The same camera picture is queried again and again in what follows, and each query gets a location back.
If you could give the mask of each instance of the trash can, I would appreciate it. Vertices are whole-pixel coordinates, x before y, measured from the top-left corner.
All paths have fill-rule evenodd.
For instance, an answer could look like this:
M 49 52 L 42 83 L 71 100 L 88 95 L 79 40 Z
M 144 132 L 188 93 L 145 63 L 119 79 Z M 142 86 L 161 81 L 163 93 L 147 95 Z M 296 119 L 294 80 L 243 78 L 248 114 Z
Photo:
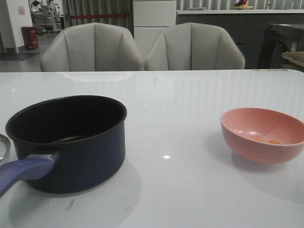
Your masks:
M 36 35 L 36 28 L 34 26 L 21 27 L 22 36 L 24 40 L 24 47 L 26 50 L 34 50 L 38 48 L 38 39 Z

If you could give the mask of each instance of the glossy tabletop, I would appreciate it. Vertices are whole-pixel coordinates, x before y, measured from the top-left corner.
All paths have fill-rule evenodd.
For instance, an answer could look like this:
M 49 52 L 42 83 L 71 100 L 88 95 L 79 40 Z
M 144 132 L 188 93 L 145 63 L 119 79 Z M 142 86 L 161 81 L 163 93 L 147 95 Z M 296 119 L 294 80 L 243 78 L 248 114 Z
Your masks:
M 18 182 L 0 199 L 1 228 L 303 227 L 304 154 L 280 165 L 252 163 L 227 146 L 219 121 L 224 111 L 249 106 L 304 121 L 303 73 L 0 73 L 0 133 L 24 107 L 82 94 L 126 106 L 123 166 L 75 194 Z

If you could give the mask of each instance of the upholstered chair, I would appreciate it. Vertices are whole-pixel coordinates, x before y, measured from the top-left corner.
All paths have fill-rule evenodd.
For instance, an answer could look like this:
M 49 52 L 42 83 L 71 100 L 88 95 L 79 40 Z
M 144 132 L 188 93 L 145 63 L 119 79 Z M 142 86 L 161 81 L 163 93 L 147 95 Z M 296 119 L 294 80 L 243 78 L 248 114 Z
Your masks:
M 221 27 L 184 23 L 161 30 L 145 70 L 244 69 L 245 58 Z
M 129 30 L 89 23 L 62 30 L 44 53 L 41 71 L 140 71 L 143 59 Z

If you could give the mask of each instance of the chair backrest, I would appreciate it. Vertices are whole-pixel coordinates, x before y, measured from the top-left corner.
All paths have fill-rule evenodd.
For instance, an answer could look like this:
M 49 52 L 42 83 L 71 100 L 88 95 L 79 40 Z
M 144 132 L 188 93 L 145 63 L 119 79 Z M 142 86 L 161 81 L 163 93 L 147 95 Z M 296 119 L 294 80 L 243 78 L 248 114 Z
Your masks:
M 145 60 L 146 70 L 244 69 L 245 58 L 221 27 L 184 23 L 161 30 Z
M 41 71 L 143 70 L 143 59 L 129 30 L 89 23 L 62 30 L 44 53 Z

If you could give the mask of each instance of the purple handle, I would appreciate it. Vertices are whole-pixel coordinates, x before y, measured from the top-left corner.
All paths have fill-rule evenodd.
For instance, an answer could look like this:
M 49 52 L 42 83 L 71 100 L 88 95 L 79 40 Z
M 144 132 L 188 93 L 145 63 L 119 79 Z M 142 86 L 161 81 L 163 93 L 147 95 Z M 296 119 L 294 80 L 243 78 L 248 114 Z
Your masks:
M 37 180 L 54 167 L 56 154 L 30 155 L 0 166 L 0 198 L 20 180 Z

